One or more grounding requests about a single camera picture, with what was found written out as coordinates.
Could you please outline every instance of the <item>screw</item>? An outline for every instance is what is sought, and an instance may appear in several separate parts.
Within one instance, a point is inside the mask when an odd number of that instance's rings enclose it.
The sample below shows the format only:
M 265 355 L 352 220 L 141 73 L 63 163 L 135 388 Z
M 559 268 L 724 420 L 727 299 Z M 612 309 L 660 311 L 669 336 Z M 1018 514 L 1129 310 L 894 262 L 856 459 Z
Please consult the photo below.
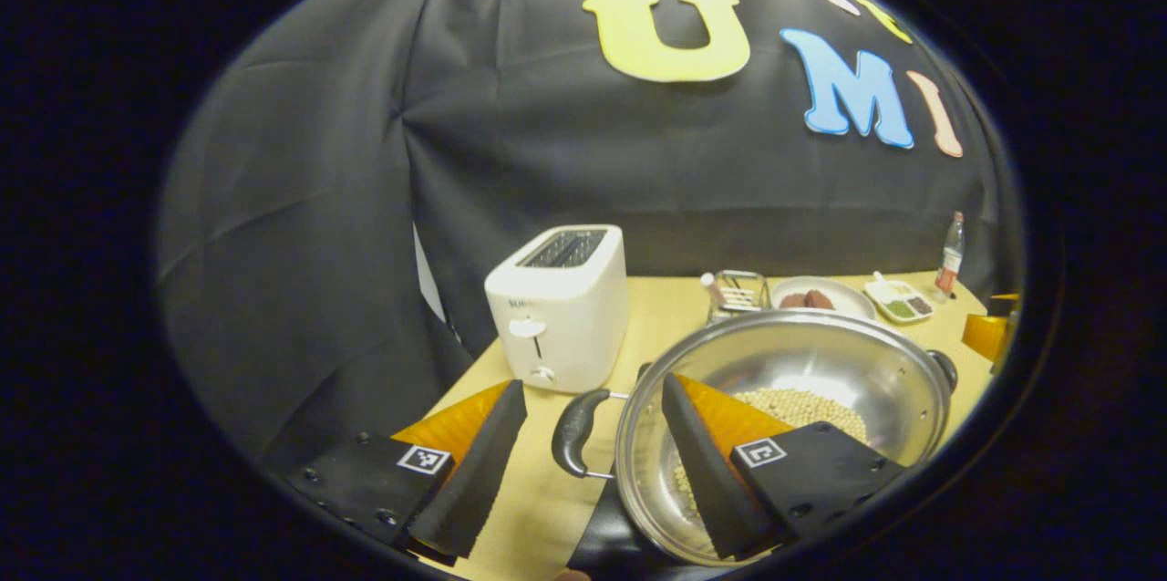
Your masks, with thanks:
M 393 517 L 393 511 L 391 511 L 389 509 L 380 509 L 380 510 L 378 510 L 377 511 L 377 519 L 379 519 L 380 523 L 383 523 L 383 524 L 387 524 L 390 526 L 397 526 L 397 518 Z

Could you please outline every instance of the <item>sausage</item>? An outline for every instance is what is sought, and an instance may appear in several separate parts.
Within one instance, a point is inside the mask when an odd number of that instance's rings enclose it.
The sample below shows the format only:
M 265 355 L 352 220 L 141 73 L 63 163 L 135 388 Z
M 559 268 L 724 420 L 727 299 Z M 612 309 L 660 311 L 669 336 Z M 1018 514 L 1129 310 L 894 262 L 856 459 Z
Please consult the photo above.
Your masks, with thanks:
M 806 293 L 806 307 L 817 307 L 819 310 L 833 310 L 834 303 L 831 303 L 831 300 L 822 290 L 811 289 Z
M 805 303 L 806 303 L 805 294 L 791 294 L 787 295 L 787 298 L 782 300 L 782 303 L 778 303 L 778 308 L 781 310 L 781 308 L 783 307 L 805 307 Z

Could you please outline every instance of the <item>toaster slot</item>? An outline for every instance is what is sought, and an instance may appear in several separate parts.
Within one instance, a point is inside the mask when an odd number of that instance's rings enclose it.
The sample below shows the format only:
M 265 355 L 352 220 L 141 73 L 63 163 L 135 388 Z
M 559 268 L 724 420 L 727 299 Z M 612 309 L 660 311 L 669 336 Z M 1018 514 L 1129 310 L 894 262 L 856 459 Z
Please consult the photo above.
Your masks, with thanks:
M 571 266 L 582 266 L 600 240 L 608 231 L 603 229 L 580 229 L 580 231 L 558 232 L 540 245 L 536 252 L 522 260 L 518 266 L 525 268 L 566 270 Z

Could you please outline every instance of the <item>stainless steel pot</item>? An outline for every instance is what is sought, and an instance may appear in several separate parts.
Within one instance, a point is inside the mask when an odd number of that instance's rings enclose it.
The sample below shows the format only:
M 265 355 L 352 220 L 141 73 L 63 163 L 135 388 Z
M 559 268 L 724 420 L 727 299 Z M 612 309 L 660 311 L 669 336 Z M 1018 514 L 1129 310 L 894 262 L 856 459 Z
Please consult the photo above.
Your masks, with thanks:
M 710 324 L 663 354 L 627 397 L 615 440 L 615 477 L 636 526 L 662 551 L 689 564 L 721 560 L 700 516 L 687 510 L 672 470 L 680 464 L 661 410 L 666 373 L 696 378 L 735 394 L 771 386 L 813 391 L 850 407 L 867 427 L 867 444 L 902 466 L 935 452 L 948 420 L 957 373 L 944 354 L 871 320 L 820 310 L 771 310 Z M 552 455 L 568 474 L 588 471 L 584 444 L 608 390 L 580 394 L 560 415 Z

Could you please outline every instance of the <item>white tray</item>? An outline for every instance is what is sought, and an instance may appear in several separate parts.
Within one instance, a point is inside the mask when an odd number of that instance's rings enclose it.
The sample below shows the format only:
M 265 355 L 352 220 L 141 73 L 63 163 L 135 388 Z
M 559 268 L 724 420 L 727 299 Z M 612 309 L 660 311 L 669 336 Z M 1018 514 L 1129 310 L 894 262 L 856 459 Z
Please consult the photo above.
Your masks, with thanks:
M 782 300 L 787 295 L 805 294 L 811 289 L 822 290 L 823 295 L 826 295 L 831 300 L 831 303 L 833 303 L 833 312 L 843 312 L 844 315 L 854 315 L 862 320 L 875 320 L 875 306 L 872 306 L 866 295 L 830 278 L 798 276 L 784 279 L 784 281 L 777 282 L 770 289 L 770 302 L 777 308 L 778 303 L 782 303 Z M 804 310 L 809 310 L 809 308 L 812 307 L 804 307 Z
M 908 282 L 899 281 L 899 279 L 878 279 L 874 282 L 867 282 L 864 285 L 864 290 L 867 295 L 871 295 L 875 307 L 879 307 L 879 312 L 882 312 L 883 316 L 892 323 L 916 323 L 922 322 L 922 320 L 929 318 L 936 312 L 936 307 L 932 306 L 923 294 L 918 293 L 915 287 L 908 285 Z M 921 299 L 928 306 L 925 312 L 917 310 L 913 307 L 910 299 Z M 894 314 L 887 307 L 887 303 L 902 301 L 908 310 L 911 312 L 910 316 L 900 316 Z

